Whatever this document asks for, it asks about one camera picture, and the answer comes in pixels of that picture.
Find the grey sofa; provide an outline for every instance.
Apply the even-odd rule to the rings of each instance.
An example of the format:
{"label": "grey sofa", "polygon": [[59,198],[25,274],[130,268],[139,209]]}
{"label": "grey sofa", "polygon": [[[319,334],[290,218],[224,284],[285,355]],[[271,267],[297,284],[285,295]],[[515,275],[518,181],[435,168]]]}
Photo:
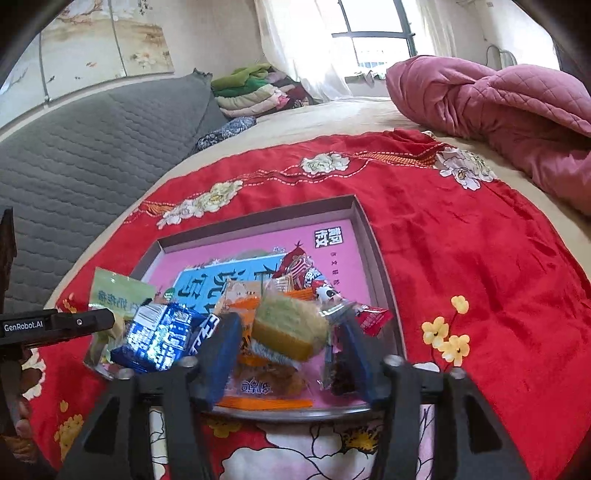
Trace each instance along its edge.
{"label": "grey sofa", "polygon": [[200,72],[51,111],[0,143],[0,205],[18,255],[5,313],[38,309],[82,252],[203,135],[227,122]]}

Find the red tablecloth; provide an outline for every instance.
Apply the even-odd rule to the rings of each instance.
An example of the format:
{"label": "red tablecloth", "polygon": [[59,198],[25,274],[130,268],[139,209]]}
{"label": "red tablecloth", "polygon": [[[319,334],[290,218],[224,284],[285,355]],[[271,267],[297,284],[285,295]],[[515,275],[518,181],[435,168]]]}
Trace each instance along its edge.
{"label": "red tablecloth", "polygon": [[[536,207],[499,180],[482,181],[482,172],[432,168],[441,149],[419,132],[334,135],[250,151],[169,180],[80,270],[58,306],[84,307],[95,267],[129,274],[159,237],[353,193],[382,250],[409,358],[434,358],[441,368],[463,361],[533,477],[553,479],[591,424],[591,286]],[[456,296],[469,302],[465,314],[461,298],[452,305]],[[433,348],[434,332],[447,339],[443,352]],[[44,379],[32,399],[33,426],[55,466],[105,387],[82,365],[88,343],[42,348],[34,360]],[[367,424],[213,420],[204,430],[223,478],[281,471],[276,476],[297,480],[366,478],[379,432]]]}

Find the beige bedsheet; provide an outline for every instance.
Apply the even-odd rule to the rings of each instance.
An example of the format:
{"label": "beige bedsheet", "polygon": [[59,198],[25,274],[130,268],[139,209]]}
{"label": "beige bedsheet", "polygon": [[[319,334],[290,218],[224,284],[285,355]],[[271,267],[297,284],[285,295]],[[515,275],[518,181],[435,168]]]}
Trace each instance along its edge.
{"label": "beige bedsheet", "polygon": [[[55,305],[58,295],[72,280],[80,267],[98,251],[129,213],[151,192],[169,179],[214,163],[221,158],[255,148],[271,147],[310,140],[321,135],[352,134],[392,130],[394,128],[420,128],[404,117],[388,98],[351,98],[322,105],[304,107],[265,116],[258,124],[240,135],[225,140],[180,163],[134,205],[121,214],[84,252],[78,262],[63,278],[47,302],[46,308]],[[439,140],[471,150],[485,158],[499,178],[519,190],[550,219],[564,243],[591,278],[591,222],[566,205],[548,197],[533,185],[522,173],[512,168],[500,155],[480,142],[464,141],[452,137]]]}

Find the window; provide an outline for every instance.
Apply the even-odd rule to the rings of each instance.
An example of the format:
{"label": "window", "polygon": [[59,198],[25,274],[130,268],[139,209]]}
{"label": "window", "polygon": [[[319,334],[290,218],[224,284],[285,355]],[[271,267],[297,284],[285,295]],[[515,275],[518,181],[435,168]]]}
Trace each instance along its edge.
{"label": "window", "polygon": [[322,0],[323,18],[335,40],[335,56],[347,75],[386,73],[417,54],[402,0]]}

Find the person's hand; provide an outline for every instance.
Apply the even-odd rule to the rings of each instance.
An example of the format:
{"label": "person's hand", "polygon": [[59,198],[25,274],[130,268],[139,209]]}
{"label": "person's hand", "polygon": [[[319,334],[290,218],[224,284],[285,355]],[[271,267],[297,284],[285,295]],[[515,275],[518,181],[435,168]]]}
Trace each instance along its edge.
{"label": "person's hand", "polygon": [[[31,358],[31,351],[26,350],[23,354],[21,363],[25,363]],[[25,393],[30,388],[39,383],[42,372],[38,368],[27,368],[21,375],[21,393]],[[21,462],[36,462],[38,458],[37,445],[33,442],[33,429],[31,428],[31,404],[25,397],[21,397],[18,402],[18,409],[21,419],[16,423],[16,437],[4,437],[6,444],[17,460]]]}

